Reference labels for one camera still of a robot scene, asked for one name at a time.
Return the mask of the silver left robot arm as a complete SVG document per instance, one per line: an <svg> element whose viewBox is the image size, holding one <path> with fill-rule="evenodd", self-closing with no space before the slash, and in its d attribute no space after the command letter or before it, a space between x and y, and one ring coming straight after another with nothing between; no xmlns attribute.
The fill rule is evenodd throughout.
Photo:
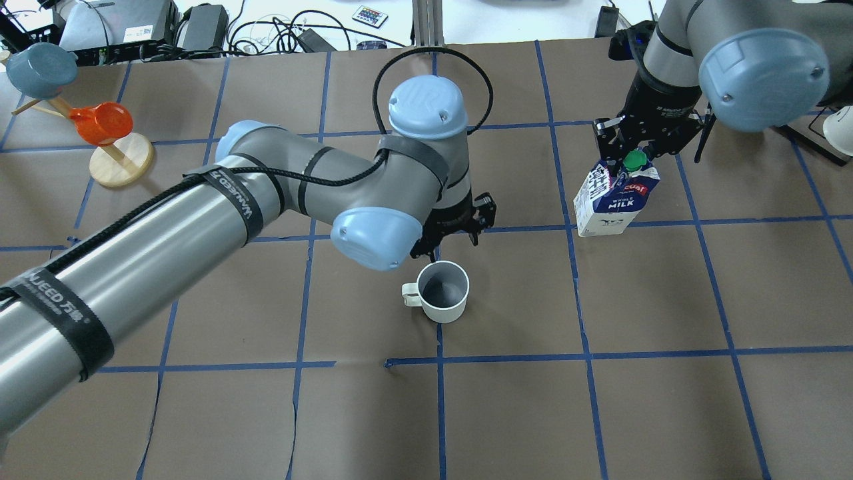
<svg viewBox="0 0 853 480"><path fill-rule="evenodd" d="M116 347L286 211L330 225L343 255L392 271L473 218L462 92L426 74L388 101L373 158L258 121L232 125L213 164L2 286L2 446Z"/></svg>

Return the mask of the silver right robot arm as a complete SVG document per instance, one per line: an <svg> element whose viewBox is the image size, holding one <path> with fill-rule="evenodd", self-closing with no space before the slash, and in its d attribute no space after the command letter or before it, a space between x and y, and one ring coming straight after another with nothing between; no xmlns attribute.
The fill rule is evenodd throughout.
<svg viewBox="0 0 853 480"><path fill-rule="evenodd" d="M669 1L655 21L615 31L608 55L634 61L618 115L594 122L606 166L628 152L678 154L713 125L782 127L851 104L850 1Z"/></svg>

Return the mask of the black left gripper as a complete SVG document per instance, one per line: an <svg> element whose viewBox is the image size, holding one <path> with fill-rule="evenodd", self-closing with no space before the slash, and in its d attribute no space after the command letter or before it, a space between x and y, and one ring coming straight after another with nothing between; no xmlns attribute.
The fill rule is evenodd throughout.
<svg viewBox="0 0 853 480"><path fill-rule="evenodd" d="M433 209L423 225L423 233L409 250L409 256L416 259L426 255L435 261L435 250L442 240L460 231L466 232L472 245L477 247L480 234L494 227L496 210L496 201L490 192L476 198L467 193L460 203L446 209Z"/></svg>

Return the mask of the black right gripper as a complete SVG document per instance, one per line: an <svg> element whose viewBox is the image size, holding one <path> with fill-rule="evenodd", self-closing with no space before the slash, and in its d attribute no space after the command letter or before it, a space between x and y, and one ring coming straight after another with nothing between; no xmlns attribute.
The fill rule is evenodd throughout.
<svg viewBox="0 0 853 480"><path fill-rule="evenodd" d="M698 86L668 85L639 70L618 115L594 121L600 160L621 164L637 149L649 160L678 154L706 128L698 100Z"/></svg>

